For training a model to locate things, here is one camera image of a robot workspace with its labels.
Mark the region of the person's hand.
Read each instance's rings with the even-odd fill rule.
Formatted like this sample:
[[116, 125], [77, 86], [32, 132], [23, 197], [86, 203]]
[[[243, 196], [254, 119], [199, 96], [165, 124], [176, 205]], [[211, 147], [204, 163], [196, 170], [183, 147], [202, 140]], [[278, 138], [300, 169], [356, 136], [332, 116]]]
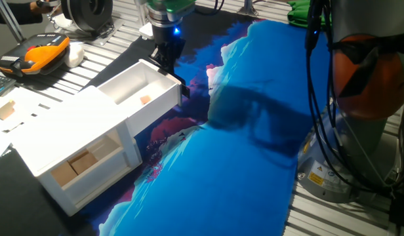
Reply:
[[35, 0], [30, 3], [30, 10], [34, 14], [49, 14], [60, 6], [60, 0]]

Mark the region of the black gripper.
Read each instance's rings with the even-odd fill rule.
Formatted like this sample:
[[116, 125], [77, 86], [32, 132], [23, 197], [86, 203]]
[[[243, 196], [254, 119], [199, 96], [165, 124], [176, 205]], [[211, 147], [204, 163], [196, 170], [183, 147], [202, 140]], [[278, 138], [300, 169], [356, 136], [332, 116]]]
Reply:
[[150, 54], [150, 60], [165, 71], [174, 73], [176, 61], [180, 58], [186, 41], [181, 38], [181, 29], [179, 26], [152, 26], [155, 47], [165, 47], [170, 49], [170, 62], [163, 56], [162, 51], [154, 49]]

